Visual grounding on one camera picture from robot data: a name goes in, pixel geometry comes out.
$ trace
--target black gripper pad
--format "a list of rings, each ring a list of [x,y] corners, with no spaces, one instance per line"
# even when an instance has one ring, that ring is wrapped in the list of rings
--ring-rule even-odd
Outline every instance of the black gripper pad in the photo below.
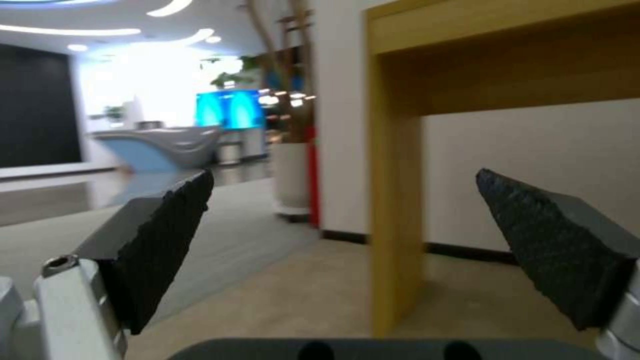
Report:
[[[640,257],[640,240],[576,197],[487,169],[476,184],[535,287],[576,329],[603,327]]]
[[[180,269],[213,189],[206,170],[160,198],[129,201],[77,250],[98,262],[116,317],[133,335]]]

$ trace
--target beige floor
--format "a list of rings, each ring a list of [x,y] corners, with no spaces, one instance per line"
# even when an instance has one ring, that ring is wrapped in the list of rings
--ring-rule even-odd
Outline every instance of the beige floor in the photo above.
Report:
[[[515,266],[428,255],[420,306],[400,338],[550,338],[594,348]],[[128,360],[166,359],[211,338],[368,337],[367,247],[319,241],[148,328]]]

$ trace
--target gray carpet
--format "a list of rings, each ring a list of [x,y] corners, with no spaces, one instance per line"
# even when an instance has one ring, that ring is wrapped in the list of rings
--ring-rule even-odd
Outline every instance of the gray carpet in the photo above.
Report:
[[[24,298],[48,258],[76,248],[118,208],[0,227],[0,275]],[[273,214],[270,179],[215,188],[185,262],[152,320],[204,299],[311,244],[317,231]]]

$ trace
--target blue screen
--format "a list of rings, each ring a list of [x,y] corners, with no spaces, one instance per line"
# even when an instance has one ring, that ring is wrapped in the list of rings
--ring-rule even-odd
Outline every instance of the blue screen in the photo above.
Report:
[[[264,112],[257,90],[224,90],[198,94],[196,126],[222,126],[225,129],[261,127]]]

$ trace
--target dark wall panel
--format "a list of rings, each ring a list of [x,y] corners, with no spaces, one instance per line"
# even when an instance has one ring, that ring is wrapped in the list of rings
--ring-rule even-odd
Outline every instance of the dark wall panel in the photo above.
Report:
[[[68,56],[0,44],[0,167],[81,161]]]

